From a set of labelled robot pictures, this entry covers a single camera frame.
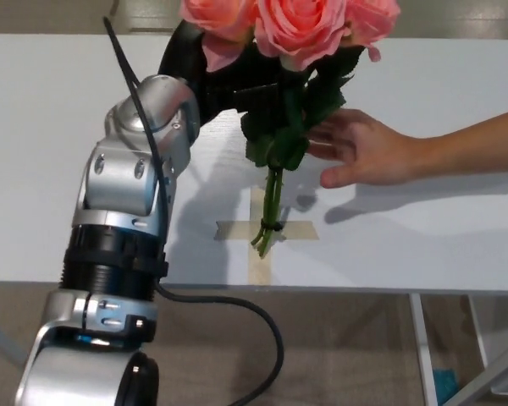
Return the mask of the human hand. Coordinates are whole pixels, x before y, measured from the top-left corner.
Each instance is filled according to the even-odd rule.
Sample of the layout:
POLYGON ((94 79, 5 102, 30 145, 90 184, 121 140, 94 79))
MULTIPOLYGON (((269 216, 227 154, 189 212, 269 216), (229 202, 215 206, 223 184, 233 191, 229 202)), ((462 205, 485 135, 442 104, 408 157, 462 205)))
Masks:
POLYGON ((393 185, 425 174, 426 145, 356 109, 340 109, 307 132, 308 152, 335 165, 320 184, 335 189, 352 184, 393 185))

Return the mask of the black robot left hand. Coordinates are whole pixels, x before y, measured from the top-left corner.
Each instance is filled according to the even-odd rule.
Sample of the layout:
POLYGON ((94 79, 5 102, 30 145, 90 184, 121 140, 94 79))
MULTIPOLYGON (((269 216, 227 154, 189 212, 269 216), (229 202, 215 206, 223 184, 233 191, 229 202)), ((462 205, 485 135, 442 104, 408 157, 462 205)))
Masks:
POLYGON ((232 64, 209 73, 202 50, 204 38, 199 28, 181 21, 158 69, 160 74, 183 79, 193 90, 202 125, 230 109, 269 111, 281 106, 284 77, 277 58, 263 56, 251 43, 232 64))

